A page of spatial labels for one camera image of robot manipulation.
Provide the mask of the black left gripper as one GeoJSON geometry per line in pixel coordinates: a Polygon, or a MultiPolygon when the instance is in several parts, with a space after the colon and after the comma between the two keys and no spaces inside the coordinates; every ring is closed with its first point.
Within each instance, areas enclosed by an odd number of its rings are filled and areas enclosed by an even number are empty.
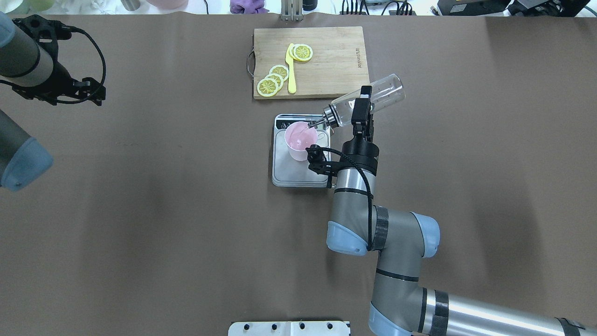
{"type": "Polygon", "coordinates": [[[30,15],[17,18],[15,25],[39,47],[37,69],[14,78],[14,91],[21,97],[32,100],[34,98],[52,105],[74,105],[90,101],[97,106],[102,105],[106,98],[106,59],[96,41],[82,28],[66,25],[61,21],[50,21],[40,15],[30,15]],[[86,77],[81,80],[70,76],[69,71],[58,61],[58,41],[70,40],[73,33],[82,34],[88,38],[98,52],[102,62],[102,78],[97,81],[86,77]],[[49,74],[41,74],[38,70],[46,59],[50,60],[49,74]]]}

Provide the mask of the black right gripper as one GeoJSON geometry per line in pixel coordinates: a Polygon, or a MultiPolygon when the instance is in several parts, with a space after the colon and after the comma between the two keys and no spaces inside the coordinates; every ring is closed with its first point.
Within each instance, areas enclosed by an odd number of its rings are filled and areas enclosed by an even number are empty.
{"type": "Polygon", "coordinates": [[[350,123],[353,138],[341,150],[311,145],[307,151],[308,169],[326,177],[326,188],[373,189],[379,161],[379,147],[373,140],[372,86],[363,85],[354,100],[350,123]]]}

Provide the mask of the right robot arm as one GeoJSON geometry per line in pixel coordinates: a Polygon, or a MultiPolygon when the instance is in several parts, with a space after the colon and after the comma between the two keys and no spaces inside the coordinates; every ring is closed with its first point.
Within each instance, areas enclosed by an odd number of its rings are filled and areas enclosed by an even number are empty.
{"type": "Polygon", "coordinates": [[[373,113],[401,100],[400,84],[379,91],[364,85],[342,100],[353,138],[340,151],[307,148],[309,170],[334,189],[326,244],[332,251],[363,256],[377,251],[368,325],[378,336],[594,336],[596,330],[569,318],[545,317],[427,289],[419,285],[424,258],[437,253],[435,219],[373,204],[379,147],[373,113]]]}

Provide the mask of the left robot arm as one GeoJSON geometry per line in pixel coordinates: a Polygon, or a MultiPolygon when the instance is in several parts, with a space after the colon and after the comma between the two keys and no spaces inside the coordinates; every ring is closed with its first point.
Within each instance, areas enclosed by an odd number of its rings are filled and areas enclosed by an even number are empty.
{"type": "MultiPolygon", "coordinates": [[[[1,13],[1,83],[26,100],[37,99],[53,106],[106,99],[106,59],[96,41],[82,28],[40,15],[10,18],[1,13]],[[58,43],[82,34],[98,52],[102,78],[74,79],[58,60],[58,43]]],[[[39,141],[1,113],[1,187],[13,192],[24,189],[53,165],[54,159],[39,141]]]]}

